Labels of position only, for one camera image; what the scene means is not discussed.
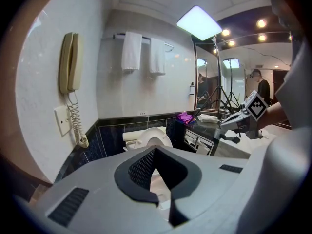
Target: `electrical outlet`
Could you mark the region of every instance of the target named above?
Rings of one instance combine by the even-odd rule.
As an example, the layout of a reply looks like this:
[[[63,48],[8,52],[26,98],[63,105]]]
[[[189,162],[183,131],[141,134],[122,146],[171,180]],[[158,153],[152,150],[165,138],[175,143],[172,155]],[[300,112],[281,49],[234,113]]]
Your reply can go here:
[[[143,116],[143,115],[147,115],[147,114],[148,114],[147,111],[138,111],[137,112],[138,116]]]
[[[64,136],[72,128],[70,112],[67,106],[60,106],[54,109],[60,134]]]

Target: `ceiling light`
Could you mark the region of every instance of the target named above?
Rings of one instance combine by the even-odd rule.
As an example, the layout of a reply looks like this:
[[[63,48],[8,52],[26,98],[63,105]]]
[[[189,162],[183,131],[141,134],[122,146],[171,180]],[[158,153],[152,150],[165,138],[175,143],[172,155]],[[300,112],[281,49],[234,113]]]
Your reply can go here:
[[[231,32],[228,29],[222,31],[223,36],[228,36]]]
[[[267,39],[267,36],[266,35],[260,35],[258,37],[259,41],[265,41]]]
[[[216,21],[197,5],[181,17],[176,25],[202,41],[222,32]]]
[[[229,41],[229,46],[234,46],[235,42],[234,41]]]
[[[260,19],[258,22],[257,22],[257,26],[259,28],[263,28],[267,25],[267,22],[264,20],[264,19]]]
[[[237,58],[226,59],[223,61],[224,65],[227,69],[231,68],[239,68],[239,61]]]

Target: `black tile wall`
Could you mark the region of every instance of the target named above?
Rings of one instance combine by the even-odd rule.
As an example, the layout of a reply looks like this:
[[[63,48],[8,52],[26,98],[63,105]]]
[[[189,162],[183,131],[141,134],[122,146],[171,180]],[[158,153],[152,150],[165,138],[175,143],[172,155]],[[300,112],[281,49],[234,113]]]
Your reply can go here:
[[[97,138],[97,142],[98,142],[100,151],[101,151],[103,157],[106,158],[107,155],[106,155],[106,152],[105,152],[105,149],[104,149],[104,144],[103,144],[103,141],[102,141],[102,138],[101,138],[101,134],[100,134],[98,128],[97,128],[97,131],[96,131],[96,138]]]
[[[125,132],[164,126],[167,127],[167,135],[174,145],[176,143],[174,138],[175,118],[178,114],[98,120],[86,134],[89,140],[89,147],[87,149],[75,147],[65,161],[64,167],[61,168],[56,182],[93,160],[123,153],[125,142],[122,139],[122,134]]]
[[[122,139],[124,125],[99,127],[107,156],[124,152],[125,143]]]
[[[80,168],[81,166],[88,164],[89,161],[87,159],[87,155],[85,152],[80,153],[79,159],[78,159],[78,164],[74,166],[75,170]]]
[[[98,144],[97,136],[95,134],[93,135],[92,139],[89,140],[89,147],[84,151],[84,153],[86,154],[89,162],[104,158]]]
[[[133,123],[125,125],[125,132],[140,131],[147,129],[147,122]]]
[[[166,134],[168,135],[172,144],[174,143],[174,137],[175,137],[175,125],[176,125],[175,120],[176,118],[167,119],[167,126],[166,126]]]
[[[147,123],[147,128],[151,127],[166,127],[166,120],[155,120],[155,121],[149,121]]]

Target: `towel rack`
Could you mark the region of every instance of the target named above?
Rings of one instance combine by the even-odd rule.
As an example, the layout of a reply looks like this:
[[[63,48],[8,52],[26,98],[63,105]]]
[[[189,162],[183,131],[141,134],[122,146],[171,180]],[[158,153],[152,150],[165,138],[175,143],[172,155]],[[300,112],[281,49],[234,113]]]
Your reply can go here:
[[[125,33],[115,33],[115,34],[113,34],[113,39],[115,39],[116,36],[125,36],[125,35],[126,35]],[[151,40],[149,37],[142,37],[142,38],[147,39],[147,40]],[[175,48],[174,46],[172,46],[171,44],[168,44],[166,42],[165,42],[165,45],[171,47],[171,50],[166,51],[166,52],[171,52]]]

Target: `recessed light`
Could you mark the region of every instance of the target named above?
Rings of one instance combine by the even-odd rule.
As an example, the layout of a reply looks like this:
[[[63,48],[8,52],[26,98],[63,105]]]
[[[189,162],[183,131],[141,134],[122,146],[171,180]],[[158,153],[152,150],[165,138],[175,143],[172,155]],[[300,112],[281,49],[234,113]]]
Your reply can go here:
[[[234,46],[235,42],[234,41],[229,41],[229,46]]]
[[[222,31],[222,35],[223,35],[223,36],[228,36],[230,33],[231,33],[231,32],[230,32],[228,29],[224,29],[224,30]]]
[[[222,32],[216,21],[197,5],[177,21],[176,25],[202,41]]]
[[[264,19],[260,19],[260,20],[258,20],[258,22],[257,22],[257,26],[258,26],[259,28],[263,28],[263,27],[267,26],[267,21],[265,21]]]
[[[258,37],[259,41],[265,41],[267,39],[267,36],[266,35],[260,35]]]

